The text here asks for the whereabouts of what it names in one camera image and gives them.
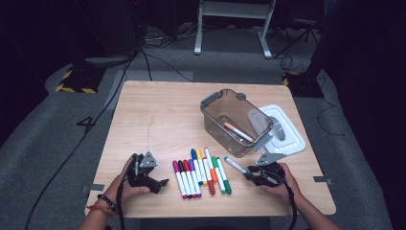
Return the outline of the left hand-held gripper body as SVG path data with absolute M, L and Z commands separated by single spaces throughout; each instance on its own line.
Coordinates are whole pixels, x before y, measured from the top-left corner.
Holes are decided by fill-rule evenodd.
M 148 175 L 156 166 L 157 162 L 149 151 L 146 154 L 134 153 L 126 173 L 130 186 L 158 188 L 159 182 Z

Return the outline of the magenta marker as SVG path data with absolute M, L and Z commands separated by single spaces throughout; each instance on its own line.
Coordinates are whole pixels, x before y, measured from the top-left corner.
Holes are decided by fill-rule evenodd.
M 175 173 L 175 176 L 176 176 L 176 179 L 177 179 L 177 183 L 178 183 L 178 187 L 179 187 L 181 196 L 182 196 L 182 198 L 186 199 L 186 198 L 188 198 L 188 195 L 187 195 L 186 189 L 185 189 L 184 184 L 183 184 L 183 180 L 182 180 L 180 170 L 179 170 L 179 167 L 178 167 L 178 162 L 176 160 L 173 160 L 172 161 L 172 166 L 173 166 L 173 169 L 174 169 L 174 173 Z

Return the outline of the black marker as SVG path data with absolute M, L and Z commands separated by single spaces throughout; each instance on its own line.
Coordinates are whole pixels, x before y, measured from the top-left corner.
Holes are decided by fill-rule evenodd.
M 183 186 L 184 186 L 186 194 L 187 194 L 187 198 L 191 199 L 192 198 L 192 192 L 191 192 L 191 189 L 190 189 L 188 178 L 187 178 L 186 173 L 185 173 L 183 161 L 178 160 L 177 164 L 178 164 L 178 167 L 179 167 L 179 170 L 180 170 L 180 174 L 181 174 L 181 177 L 182 177 Z

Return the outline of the red marker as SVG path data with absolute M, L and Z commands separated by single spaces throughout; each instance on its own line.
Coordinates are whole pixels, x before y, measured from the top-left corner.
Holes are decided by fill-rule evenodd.
M 193 184 L 192 175 L 191 175 L 191 172 L 190 172 L 190 167 L 189 167 L 188 160 L 186 160 L 186 159 L 183 160 L 183 166 L 184 166 L 184 171 L 186 173 L 186 177 L 188 179 L 188 183 L 189 183 L 190 191 L 191 191 L 191 194 L 192 194 L 192 198 L 197 198 L 197 193 L 196 193 L 196 190 L 194 188 L 194 184 Z

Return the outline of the dark green marker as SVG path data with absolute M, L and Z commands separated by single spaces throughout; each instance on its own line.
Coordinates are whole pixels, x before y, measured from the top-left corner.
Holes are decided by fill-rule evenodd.
M 217 166 L 219 168 L 220 174 L 221 174 L 221 179 L 222 179 L 222 182 L 224 184 L 226 194 L 231 195 L 232 194 L 231 185 L 229 183 L 226 172 L 224 171 L 224 167 L 223 167 L 223 164 L 222 164 L 222 161 L 221 161 L 220 157 L 216 158 L 216 162 L 217 162 Z

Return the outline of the purple marker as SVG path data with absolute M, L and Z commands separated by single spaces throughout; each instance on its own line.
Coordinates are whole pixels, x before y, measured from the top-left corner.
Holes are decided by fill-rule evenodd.
M 200 187 L 199 187 L 199 183 L 198 183 L 197 176 L 196 176 L 194 163 L 193 163 L 192 159 L 189 159 L 189 167 L 190 167 L 190 172 L 191 172 L 191 175 L 192 175 L 193 186 L 194 186 L 196 195 L 197 195 L 197 197 L 202 197 Z

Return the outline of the light green marker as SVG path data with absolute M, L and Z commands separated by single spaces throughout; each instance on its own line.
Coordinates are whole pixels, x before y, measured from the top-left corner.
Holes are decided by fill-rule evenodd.
M 214 166 L 214 170 L 215 170 L 215 174 L 216 174 L 216 178 L 217 178 L 217 183 L 219 185 L 220 191 L 221 191 L 222 194 L 225 195 L 226 194 L 226 189 L 225 189 L 225 185 L 224 185 L 224 182 L 222 180 L 222 177 L 221 177 L 221 173 L 220 173 L 220 170 L 219 170 L 219 167 L 218 167 L 218 164 L 217 164 L 216 157 L 212 156 L 211 159 L 212 159 L 212 163 L 213 163 L 213 166 Z

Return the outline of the white box lid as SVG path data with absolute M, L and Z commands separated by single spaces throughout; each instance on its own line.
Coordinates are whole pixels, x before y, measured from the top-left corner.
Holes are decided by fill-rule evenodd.
M 248 124 L 259 136 L 259 144 L 249 153 L 270 152 L 277 161 L 305 149 L 305 140 L 281 107 L 270 104 L 247 113 Z

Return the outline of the yellow marker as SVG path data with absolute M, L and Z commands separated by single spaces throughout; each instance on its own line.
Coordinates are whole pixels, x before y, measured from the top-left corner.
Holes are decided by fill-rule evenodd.
M 197 161 L 198 161 L 198 165 L 199 165 L 199 169 L 200 169 L 200 175 L 201 175 L 201 178 L 202 178 L 203 185 L 207 185 L 208 181 L 207 181 L 205 168 L 204 168 L 204 164 L 203 164 L 203 159 L 202 159 L 202 154 L 201 154 L 200 149 L 196 149 L 196 156 L 197 156 Z

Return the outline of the pink marker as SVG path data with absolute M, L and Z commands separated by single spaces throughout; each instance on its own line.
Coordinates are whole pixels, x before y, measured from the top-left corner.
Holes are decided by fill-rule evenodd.
M 242 139 L 250 142 L 250 143 L 254 143 L 254 139 L 252 137 L 250 137 L 249 135 L 247 135 L 246 133 L 242 132 L 241 130 L 239 130 L 238 128 L 234 127 L 233 125 L 229 124 L 229 123 L 224 123 L 224 126 L 232 131 L 233 133 L 235 133 L 236 135 L 240 136 Z

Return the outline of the brown marker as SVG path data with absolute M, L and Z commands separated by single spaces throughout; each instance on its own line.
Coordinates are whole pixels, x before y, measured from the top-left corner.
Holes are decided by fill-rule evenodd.
M 213 182 L 213 179 L 212 179 L 212 176 L 211 176 L 211 171 L 210 171 L 210 168 L 209 168 L 208 159 L 206 157 L 203 157 L 203 165 L 204 165 L 204 170 L 205 170 L 205 174 L 206 174 L 210 194 L 211 194 L 211 196 L 214 196 L 215 195 L 214 182 Z

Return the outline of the orange marker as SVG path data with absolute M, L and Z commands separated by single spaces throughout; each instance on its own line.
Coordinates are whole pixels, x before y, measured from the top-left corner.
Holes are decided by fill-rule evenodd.
M 212 155 L 210 153 L 210 150 L 207 147 L 204 148 L 204 152 L 205 152 L 206 158 L 208 159 L 208 165 L 209 165 L 212 180 L 213 180 L 214 183 L 216 183 L 218 179 L 217 179 L 216 171 L 214 169 L 214 164 L 213 164 L 213 161 L 212 161 Z

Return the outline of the transparent grey storage box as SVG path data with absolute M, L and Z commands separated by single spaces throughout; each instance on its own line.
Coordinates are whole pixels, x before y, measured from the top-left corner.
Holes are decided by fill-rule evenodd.
M 200 110 L 204 115 L 204 128 L 234 157 L 243 157 L 259 144 L 259 136 L 248 124 L 247 113 L 250 109 L 257 107 L 247 100 L 241 100 L 232 89 L 214 92 L 200 103 Z M 246 133 L 254 139 L 254 143 L 228 130 L 224 123 L 229 123 Z

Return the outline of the black yellow striped base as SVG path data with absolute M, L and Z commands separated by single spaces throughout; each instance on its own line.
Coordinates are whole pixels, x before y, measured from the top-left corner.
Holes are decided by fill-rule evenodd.
M 105 68 L 89 67 L 78 69 L 70 67 L 56 87 L 56 92 L 96 94 L 102 81 Z
M 282 84 L 287 86 L 293 97 L 323 98 L 324 93 L 316 79 L 306 73 L 285 72 L 282 75 Z

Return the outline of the white metal desk frame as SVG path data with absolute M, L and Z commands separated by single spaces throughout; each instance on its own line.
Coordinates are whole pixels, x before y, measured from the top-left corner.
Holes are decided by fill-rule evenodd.
M 262 30 L 258 32 L 259 43 L 264 57 L 271 58 L 272 53 L 268 47 L 266 35 L 276 6 L 276 1 L 277 0 L 270 0 L 267 4 L 249 4 L 200 0 L 197 12 L 197 35 L 193 52 L 196 55 L 202 53 L 204 16 L 248 18 L 261 19 L 264 21 Z

